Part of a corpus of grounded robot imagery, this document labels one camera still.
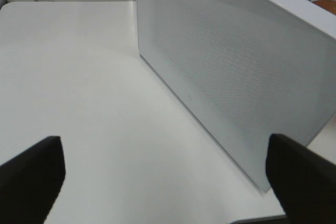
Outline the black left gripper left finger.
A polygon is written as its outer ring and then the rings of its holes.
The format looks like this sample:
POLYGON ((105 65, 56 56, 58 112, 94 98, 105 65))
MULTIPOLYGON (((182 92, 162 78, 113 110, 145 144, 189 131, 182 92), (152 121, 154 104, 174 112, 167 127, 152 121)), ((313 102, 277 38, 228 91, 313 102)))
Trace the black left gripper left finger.
POLYGON ((59 136, 49 136, 1 165, 1 223, 44 223, 64 183, 59 136))

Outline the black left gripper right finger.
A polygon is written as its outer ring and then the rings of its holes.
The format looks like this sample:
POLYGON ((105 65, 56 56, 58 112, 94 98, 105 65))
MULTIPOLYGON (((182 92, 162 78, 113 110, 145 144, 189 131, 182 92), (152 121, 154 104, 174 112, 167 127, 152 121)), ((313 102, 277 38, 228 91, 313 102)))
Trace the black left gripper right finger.
POLYGON ((289 223, 335 223, 335 164, 283 134, 272 134, 265 171, 289 223))

